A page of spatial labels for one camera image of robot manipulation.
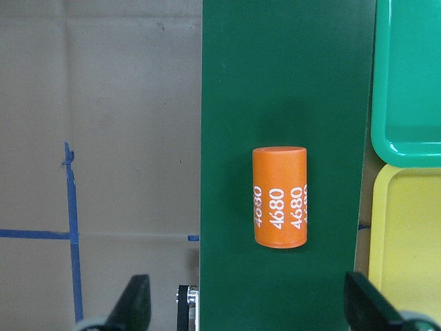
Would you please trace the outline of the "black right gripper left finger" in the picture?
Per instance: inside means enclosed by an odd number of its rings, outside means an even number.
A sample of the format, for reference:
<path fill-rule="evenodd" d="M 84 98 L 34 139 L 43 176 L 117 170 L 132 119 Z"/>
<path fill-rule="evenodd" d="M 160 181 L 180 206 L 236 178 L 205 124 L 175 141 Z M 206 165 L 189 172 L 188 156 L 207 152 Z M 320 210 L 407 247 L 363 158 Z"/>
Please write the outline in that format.
<path fill-rule="evenodd" d="M 106 319 L 104 330 L 148 330 L 150 321 L 149 275 L 134 275 Z"/>

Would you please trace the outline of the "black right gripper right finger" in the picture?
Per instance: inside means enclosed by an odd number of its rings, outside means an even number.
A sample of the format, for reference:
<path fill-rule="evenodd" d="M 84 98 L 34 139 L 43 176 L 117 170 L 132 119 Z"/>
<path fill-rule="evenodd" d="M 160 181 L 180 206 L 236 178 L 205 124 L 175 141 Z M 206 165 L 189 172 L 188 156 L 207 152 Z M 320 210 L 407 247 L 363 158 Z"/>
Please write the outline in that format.
<path fill-rule="evenodd" d="M 351 330 L 401 330 L 404 319 L 361 273 L 347 272 L 344 313 Z"/>

